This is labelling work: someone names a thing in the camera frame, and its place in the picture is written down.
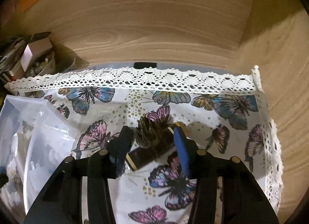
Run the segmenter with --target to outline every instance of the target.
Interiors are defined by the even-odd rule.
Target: butterfly print tablecloth
[[[80,137],[71,153],[77,159],[105,148],[124,125],[136,127],[141,116],[167,124],[181,121],[187,125],[188,137],[200,148],[224,159],[238,156],[268,192],[265,158],[269,157],[265,155],[264,114],[257,103],[260,96],[96,86],[15,94],[49,100],[79,129]],[[221,218],[221,186],[218,181],[217,223]],[[196,181],[182,174],[177,153],[171,150],[136,172],[126,167],[120,178],[109,180],[109,189],[117,223],[186,223]]]

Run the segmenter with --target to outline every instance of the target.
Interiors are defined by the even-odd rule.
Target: translucent plastic box
[[[48,100],[6,97],[0,113],[0,166],[5,169],[10,162],[17,163],[26,213],[51,174],[70,155],[77,135],[79,131]]]

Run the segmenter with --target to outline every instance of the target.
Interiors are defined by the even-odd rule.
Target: white lace
[[[268,117],[267,98],[263,92],[258,67],[252,75],[219,75],[213,72],[181,72],[177,69],[106,68],[65,74],[23,78],[8,84],[13,92],[59,88],[98,86],[117,89],[146,89],[153,91],[188,92],[199,94],[255,95],[262,121],[265,147],[265,194],[277,213],[283,189],[281,145],[276,124]]]

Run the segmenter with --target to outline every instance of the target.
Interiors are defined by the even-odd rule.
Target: small box
[[[24,71],[27,71],[29,66],[32,66],[35,61],[52,49],[48,37],[29,43],[21,57],[20,63]]]

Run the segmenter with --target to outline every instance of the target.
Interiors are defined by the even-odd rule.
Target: lace edge
[[[7,84],[9,90],[19,92],[88,86],[198,94],[251,95],[255,93],[251,75],[220,75],[195,70],[182,72],[173,68],[160,70],[126,67],[84,70],[22,78]]]
[[[262,89],[258,66],[254,66],[254,69],[252,69],[252,77],[256,87],[256,100],[260,111],[261,121],[264,122],[262,129],[266,165],[265,195],[277,214],[281,203],[281,192],[283,189],[281,144],[277,137],[276,124],[268,115],[267,97]]]

